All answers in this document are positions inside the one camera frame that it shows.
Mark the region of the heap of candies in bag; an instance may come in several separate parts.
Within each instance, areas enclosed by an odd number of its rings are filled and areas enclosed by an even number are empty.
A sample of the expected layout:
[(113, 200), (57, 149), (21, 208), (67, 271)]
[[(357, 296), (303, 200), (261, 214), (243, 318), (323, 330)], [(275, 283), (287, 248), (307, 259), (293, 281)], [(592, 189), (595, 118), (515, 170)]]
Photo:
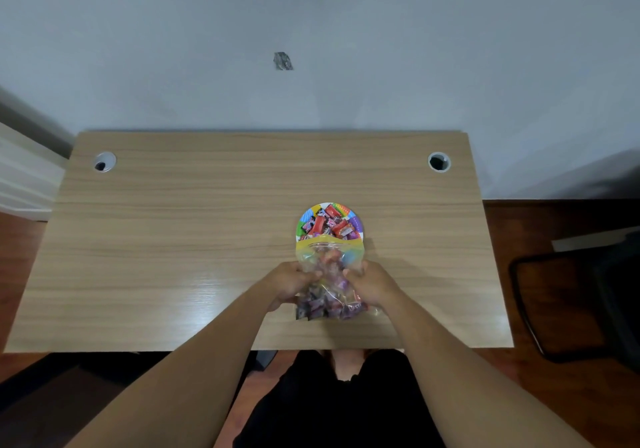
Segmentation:
[(342, 259), (322, 259), (314, 267), (322, 271), (323, 277), (300, 293), (295, 309), (297, 321), (346, 320), (370, 310), (343, 276), (346, 266)]

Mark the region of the person's left hand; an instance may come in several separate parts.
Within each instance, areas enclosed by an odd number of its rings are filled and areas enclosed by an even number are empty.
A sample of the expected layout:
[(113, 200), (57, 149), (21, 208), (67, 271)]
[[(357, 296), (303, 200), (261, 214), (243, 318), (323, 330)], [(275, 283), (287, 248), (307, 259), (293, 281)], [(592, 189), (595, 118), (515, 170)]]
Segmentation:
[(298, 262), (283, 262), (266, 274), (259, 282), (260, 288), (266, 292), (270, 300), (268, 312), (274, 312), (282, 305), (298, 302), (300, 293), (305, 288), (292, 288), (293, 266), (301, 265)]

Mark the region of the person's right hand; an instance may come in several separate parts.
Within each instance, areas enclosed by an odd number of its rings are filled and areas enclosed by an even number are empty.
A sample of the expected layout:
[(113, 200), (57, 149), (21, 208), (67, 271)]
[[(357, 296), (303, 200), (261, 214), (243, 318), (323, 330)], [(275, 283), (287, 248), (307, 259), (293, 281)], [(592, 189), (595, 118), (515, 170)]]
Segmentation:
[(382, 265), (369, 260), (363, 262), (367, 262), (367, 295), (359, 297), (369, 306), (386, 310), (389, 305), (397, 302), (404, 292)]

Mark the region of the person's left forearm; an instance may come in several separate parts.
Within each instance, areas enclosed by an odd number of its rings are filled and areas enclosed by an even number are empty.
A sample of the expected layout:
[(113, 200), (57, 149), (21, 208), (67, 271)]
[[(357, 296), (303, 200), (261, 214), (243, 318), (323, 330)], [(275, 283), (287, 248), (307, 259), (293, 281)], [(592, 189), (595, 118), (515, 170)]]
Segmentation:
[(66, 448), (212, 448), (276, 299), (261, 280), (128, 386)]

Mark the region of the clear plastic candy bag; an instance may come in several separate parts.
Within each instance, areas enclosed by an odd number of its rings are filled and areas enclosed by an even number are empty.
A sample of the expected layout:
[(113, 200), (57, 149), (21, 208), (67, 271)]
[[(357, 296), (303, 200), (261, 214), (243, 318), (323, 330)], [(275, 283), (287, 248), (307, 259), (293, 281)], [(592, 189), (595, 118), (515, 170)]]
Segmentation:
[(296, 242), (296, 258), (305, 272), (319, 273), (296, 300), (296, 320), (329, 318), (346, 320), (364, 312), (377, 314), (355, 291), (344, 269), (362, 266), (365, 246), (362, 237), (340, 239), (332, 235), (306, 235)]

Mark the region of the person's right forearm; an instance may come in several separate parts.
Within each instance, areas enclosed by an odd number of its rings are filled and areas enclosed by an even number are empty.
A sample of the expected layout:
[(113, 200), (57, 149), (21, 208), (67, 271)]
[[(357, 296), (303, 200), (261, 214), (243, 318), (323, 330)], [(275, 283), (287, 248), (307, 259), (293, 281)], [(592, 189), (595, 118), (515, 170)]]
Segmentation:
[(446, 448), (594, 448), (403, 291), (380, 299)]

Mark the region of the person's black shorts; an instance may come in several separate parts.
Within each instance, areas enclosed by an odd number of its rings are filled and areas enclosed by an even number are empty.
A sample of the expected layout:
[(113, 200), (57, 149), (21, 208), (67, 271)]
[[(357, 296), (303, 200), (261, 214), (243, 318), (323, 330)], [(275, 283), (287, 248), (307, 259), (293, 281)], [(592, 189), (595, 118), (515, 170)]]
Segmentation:
[(318, 351), (300, 351), (256, 404), (233, 448), (446, 446), (408, 357), (381, 349), (348, 381)]

